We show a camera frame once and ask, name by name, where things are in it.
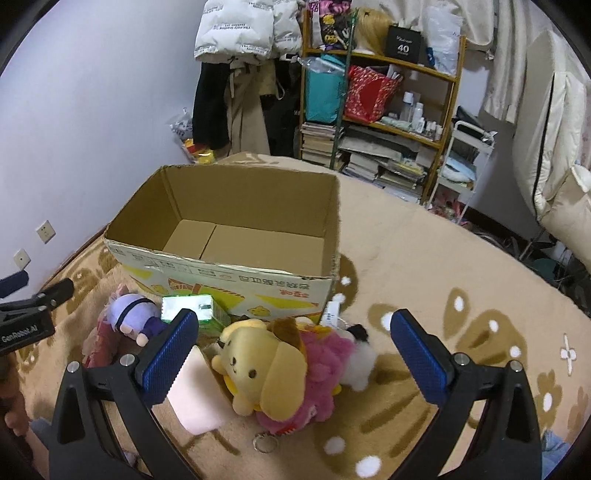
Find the yellow plush dog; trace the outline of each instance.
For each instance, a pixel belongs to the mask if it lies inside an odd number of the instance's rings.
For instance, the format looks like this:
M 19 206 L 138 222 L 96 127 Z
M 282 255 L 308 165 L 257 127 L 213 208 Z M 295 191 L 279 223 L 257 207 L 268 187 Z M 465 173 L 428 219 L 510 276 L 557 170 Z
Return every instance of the yellow plush dog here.
M 304 401 L 306 358 L 267 328 L 261 320 L 227 327 L 220 337 L 225 345 L 213 358 L 212 368 L 224 375 L 236 413 L 248 416 L 259 410 L 275 421 L 285 421 Z

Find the plush toy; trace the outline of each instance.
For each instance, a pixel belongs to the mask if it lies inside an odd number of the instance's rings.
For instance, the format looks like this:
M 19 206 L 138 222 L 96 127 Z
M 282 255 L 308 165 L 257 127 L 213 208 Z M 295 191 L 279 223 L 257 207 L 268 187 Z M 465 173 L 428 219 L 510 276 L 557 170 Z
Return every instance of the plush toy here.
M 273 435 L 296 432 L 312 420 L 326 421 L 332 416 L 334 395 L 340 391 L 339 381 L 355 347 L 353 340 L 341 338 L 329 327 L 304 323 L 298 327 L 308 363 L 304 401 L 286 421 L 275 421 L 264 412 L 256 413 L 261 426 Z
M 139 293 L 123 295 L 111 303 L 106 321 L 113 331 L 123 333 L 139 346 L 146 346 L 148 340 L 166 328 L 166 323 L 160 320 L 160 309 Z
M 106 367 L 111 364 L 117 354 L 121 335 L 113 331 L 111 325 L 106 321 L 106 315 L 111 303 L 128 293 L 129 289 L 124 283 L 117 287 L 100 313 L 96 327 L 92 329 L 84 341 L 82 355 L 84 355 L 83 363 L 86 368 Z
M 261 320 L 244 320 L 222 332 L 222 353 L 212 368 L 224 376 L 234 396 L 232 407 L 243 416 L 262 411 L 275 421 L 292 417 L 304 401 L 306 358 L 279 339 Z
M 345 365 L 340 384 L 348 385 L 353 391 L 361 392 L 369 385 L 369 375 L 374 369 L 378 354 L 369 344 L 369 336 L 363 325 L 353 325 L 346 330 L 336 329 L 335 332 L 355 343 L 353 352 Z

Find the beige carpet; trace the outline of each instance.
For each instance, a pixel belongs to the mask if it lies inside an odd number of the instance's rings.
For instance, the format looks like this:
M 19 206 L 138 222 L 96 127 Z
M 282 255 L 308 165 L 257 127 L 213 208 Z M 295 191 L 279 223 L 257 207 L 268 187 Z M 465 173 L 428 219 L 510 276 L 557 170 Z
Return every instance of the beige carpet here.
M 235 155 L 225 160 L 323 171 L 287 158 Z M 526 365 L 542 429 L 572 441 L 589 415 L 591 322 L 573 303 L 509 256 L 452 223 L 373 186 L 339 176 L 341 183 L 342 317 L 368 327 L 379 352 L 368 389 L 345 389 L 335 414 L 280 441 L 271 455 L 257 453 L 254 419 L 238 418 L 215 432 L 192 436 L 170 406 L 157 417 L 195 470 L 206 479 L 387 479 L 428 425 L 434 410 L 422 399 L 382 325 L 408 308 L 451 351 L 474 360 Z M 118 283 L 137 286 L 99 238 L 58 274 L 76 295 L 54 314 L 56 335 L 19 352 L 22 388 L 33 417 L 51 418 L 63 371 L 94 326 Z M 567 338 L 574 356 L 561 359 Z M 113 413 L 122 445 L 133 446 Z M 458 465 L 473 429 L 469 422 L 448 468 Z

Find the fabric bag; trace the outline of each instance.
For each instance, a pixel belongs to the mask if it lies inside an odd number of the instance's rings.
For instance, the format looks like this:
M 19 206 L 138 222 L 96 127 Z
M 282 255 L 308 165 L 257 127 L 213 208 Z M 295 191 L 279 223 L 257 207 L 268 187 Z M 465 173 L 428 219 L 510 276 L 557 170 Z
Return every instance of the fabric bag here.
M 389 79 L 386 75 L 369 68 L 351 66 L 345 115 L 368 124 L 378 121 L 384 115 L 386 102 L 401 83 L 401 75 L 395 79 Z
M 343 68 L 345 66 L 333 55 L 323 54 L 320 58 Z M 306 69 L 306 120 L 323 124 L 331 124 L 336 120 L 344 81 L 342 75 Z

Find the metal pole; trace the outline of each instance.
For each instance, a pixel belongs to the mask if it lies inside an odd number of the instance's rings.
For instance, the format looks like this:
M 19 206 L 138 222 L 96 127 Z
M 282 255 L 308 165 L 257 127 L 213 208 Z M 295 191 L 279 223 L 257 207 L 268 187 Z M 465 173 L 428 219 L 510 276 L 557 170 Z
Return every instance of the metal pole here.
M 349 89 L 349 66 L 351 65 L 351 54 L 353 53 L 353 39 L 355 38 L 355 25 L 357 24 L 357 10 L 351 15 L 351 28 L 349 33 L 349 46 L 347 48 L 347 58 L 345 60 L 345 78 L 343 79 L 343 91 L 340 96 L 339 116 L 336 119 L 335 138 L 333 140 L 333 149 L 330 155 L 330 169 L 335 169 L 336 153 L 339 149 L 339 132 L 343 125 L 343 115 L 345 114 L 345 100 L 347 99 L 347 90 Z

